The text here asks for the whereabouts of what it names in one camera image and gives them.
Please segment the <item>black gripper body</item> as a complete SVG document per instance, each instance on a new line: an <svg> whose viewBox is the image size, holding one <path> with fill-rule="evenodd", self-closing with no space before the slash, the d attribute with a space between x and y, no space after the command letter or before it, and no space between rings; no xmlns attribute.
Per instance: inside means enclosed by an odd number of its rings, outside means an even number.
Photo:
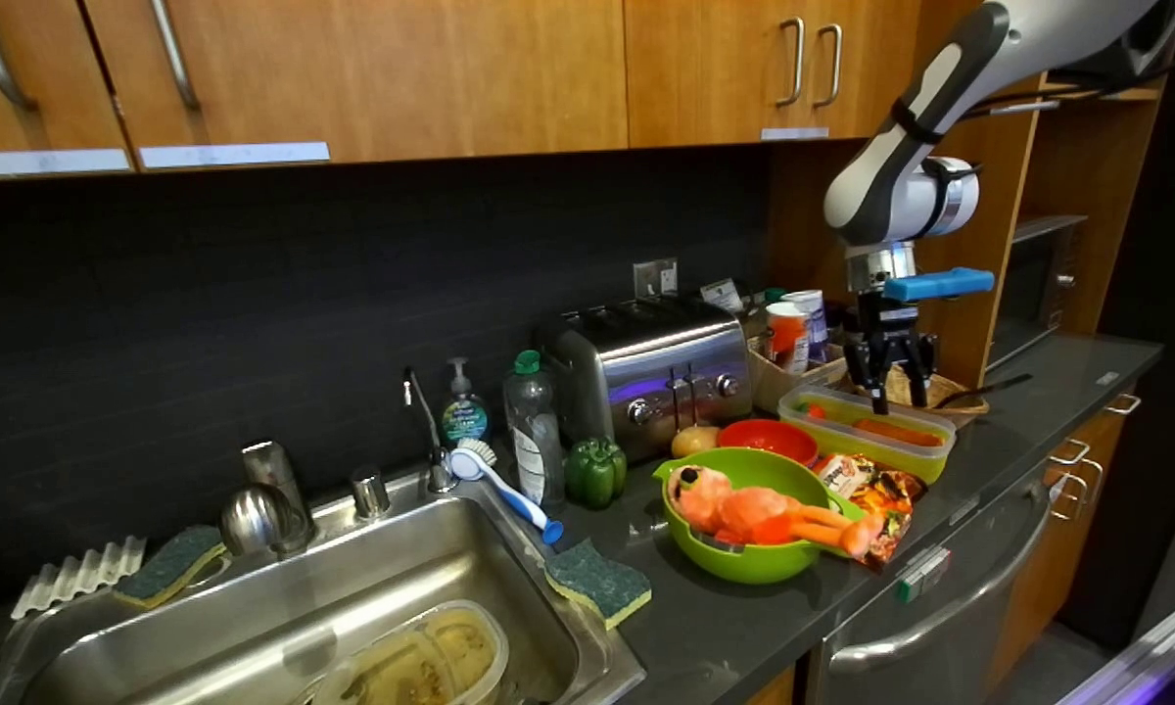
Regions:
<svg viewBox="0 0 1175 705"><path fill-rule="evenodd" d="M842 348L852 374L887 374L893 365L934 365L934 341L916 329L919 308L883 295L857 295L839 314Z"/></svg>

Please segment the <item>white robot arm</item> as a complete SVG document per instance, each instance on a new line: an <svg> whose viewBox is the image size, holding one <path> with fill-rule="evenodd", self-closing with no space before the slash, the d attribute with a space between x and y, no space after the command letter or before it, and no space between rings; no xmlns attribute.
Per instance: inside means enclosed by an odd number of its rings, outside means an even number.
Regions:
<svg viewBox="0 0 1175 705"><path fill-rule="evenodd" d="M929 404L932 345L916 308L932 298L985 295L989 271L951 267L919 274L916 240L958 233L980 208L980 175L934 146L1004 86L1044 69L1115 58L1094 93L1115 93L1168 69L1175 0L984 0L916 69L883 127L831 179L821 218L846 242L852 327L842 341L851 379L876 417L887 413L883 376L910 376L910 401Z"/></svg>

